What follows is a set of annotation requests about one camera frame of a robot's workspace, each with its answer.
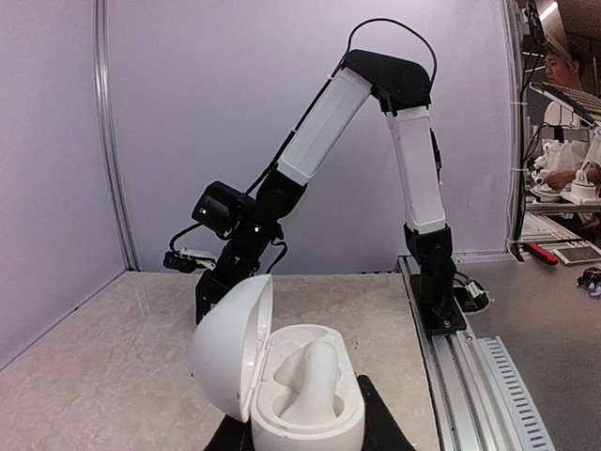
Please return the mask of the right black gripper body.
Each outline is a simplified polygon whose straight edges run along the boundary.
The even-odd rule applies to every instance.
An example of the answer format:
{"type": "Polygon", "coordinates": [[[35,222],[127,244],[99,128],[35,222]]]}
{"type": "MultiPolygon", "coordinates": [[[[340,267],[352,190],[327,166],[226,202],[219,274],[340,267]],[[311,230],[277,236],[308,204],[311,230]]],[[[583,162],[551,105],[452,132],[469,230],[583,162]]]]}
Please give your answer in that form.
{"type": "Polygon", "coordinates": [[[195,287],[195,323],[214,307],[237,283],[248,278],[259,265],[263,246],[229,241],[213,270],[206,270],[195,287]]]}

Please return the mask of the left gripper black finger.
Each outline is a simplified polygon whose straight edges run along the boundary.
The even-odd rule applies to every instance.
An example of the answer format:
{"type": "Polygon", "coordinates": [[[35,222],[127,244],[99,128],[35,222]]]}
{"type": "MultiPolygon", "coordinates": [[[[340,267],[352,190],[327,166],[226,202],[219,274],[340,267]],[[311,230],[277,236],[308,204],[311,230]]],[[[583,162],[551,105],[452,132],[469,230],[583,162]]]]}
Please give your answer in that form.
{"type": "MultiPolygon", "coordinates": [[[[362,450],[366,451],[414,451],[401,427],[386,406],[378,389],[367,375],[359,375],[357,382],[365,406],[365,429],[362,450]]],[[[205,451],[252,451],[254,450],[251,422],[242,423],[226,415],[205,451]]]]}

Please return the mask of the white earbud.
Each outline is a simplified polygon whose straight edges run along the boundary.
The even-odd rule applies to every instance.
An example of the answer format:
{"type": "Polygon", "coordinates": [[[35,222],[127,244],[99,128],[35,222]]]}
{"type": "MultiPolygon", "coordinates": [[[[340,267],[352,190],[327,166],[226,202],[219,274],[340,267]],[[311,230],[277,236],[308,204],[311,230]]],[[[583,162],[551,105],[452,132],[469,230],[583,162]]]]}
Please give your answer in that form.
{"type": "Polygon", "coordinates": [[[296,350],[283,361],[274,379],[298,395],[280,415],[283,421],[317,426],[336,419],[338,354],[331,343],[318,339],[296,350]]]}

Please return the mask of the white earbud charging case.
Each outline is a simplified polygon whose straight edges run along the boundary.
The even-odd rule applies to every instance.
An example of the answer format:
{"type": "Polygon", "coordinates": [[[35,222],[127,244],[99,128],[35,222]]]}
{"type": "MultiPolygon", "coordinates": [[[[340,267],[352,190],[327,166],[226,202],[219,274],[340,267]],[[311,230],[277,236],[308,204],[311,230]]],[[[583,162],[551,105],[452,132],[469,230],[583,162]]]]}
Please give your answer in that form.
{"type": "Polygon", "coordinates": [[[220,412],[251,427],[257,450],[359,450],[365,407],[341,334],[297,324],[277,331],[273,281],[236,284],[199,322],[191,364],[220,412]]]}

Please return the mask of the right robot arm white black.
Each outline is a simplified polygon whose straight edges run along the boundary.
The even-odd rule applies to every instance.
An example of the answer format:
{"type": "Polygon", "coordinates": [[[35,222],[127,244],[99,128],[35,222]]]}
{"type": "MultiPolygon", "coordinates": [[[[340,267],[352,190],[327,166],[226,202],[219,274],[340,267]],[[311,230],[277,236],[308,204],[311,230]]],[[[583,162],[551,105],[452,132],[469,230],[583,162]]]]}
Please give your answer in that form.
{"type": "Polygon", "coordinates": [[[222,242],[195,286],[195,315],[255,274],[372,271],[405,251],[426,326],[450,330],[456,266],[431,89],[418,63],[346,52],[251,186],[213,181],[194,205],[222,242]]]}

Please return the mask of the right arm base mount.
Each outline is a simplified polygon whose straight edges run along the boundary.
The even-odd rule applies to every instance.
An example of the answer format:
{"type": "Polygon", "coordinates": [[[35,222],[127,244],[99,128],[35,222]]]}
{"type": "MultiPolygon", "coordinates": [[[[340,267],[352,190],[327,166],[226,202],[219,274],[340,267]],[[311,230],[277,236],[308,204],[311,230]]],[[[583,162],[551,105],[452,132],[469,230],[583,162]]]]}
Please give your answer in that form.
{"type": "Polygon", "coordinates": [[[467,330],[467,322],[456,302],[453,283],[425,272],[409,277],[422,325],[429,336],[467,330]]]}

